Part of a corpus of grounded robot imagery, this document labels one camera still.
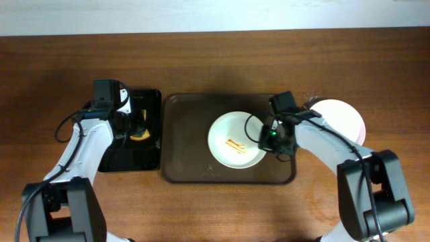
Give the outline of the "green and yellow sponge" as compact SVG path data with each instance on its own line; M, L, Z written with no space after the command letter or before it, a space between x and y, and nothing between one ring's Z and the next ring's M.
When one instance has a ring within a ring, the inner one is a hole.
M147 111L141 110L141 112L142 112L144 121L146 121ZM147 129L145 129L145 130L140 130L137 133L131 135L130 139L134 141L143 141L148 139L150 136L151 136L150 132Z

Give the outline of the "white plate with sauce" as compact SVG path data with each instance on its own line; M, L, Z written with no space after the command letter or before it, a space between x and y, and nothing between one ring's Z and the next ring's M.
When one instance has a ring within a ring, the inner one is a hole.
M233 169L250 168L266 152L258 147L263 123L247 112L228 112L218 117L208 132L208 147L222 165Z

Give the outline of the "pink plate with sauce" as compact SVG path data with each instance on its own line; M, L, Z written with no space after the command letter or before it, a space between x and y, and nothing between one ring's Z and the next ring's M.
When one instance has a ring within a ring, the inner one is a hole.
M317 111L327 123L349 140L362 145L366 139L366 126L359 112L350 104L337 99L316 98L305 107Z

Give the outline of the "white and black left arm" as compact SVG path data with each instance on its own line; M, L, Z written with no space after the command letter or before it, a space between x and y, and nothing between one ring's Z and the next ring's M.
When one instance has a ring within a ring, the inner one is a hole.
M41 182L27 184L15 228L30 241L121 241L108 231L93 190L105 152L117 138L144 134L145 119L123 82L98 80L94 98L67 116L73 133L62 156Z

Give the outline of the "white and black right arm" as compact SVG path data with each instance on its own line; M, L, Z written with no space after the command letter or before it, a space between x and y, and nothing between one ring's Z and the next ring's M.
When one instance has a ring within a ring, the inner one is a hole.
M263 125L258 146L291 158L298 148L307 150L335 173L341 220L319 241L383 241L415 219L397 155L349 140L315 111L276 113Z

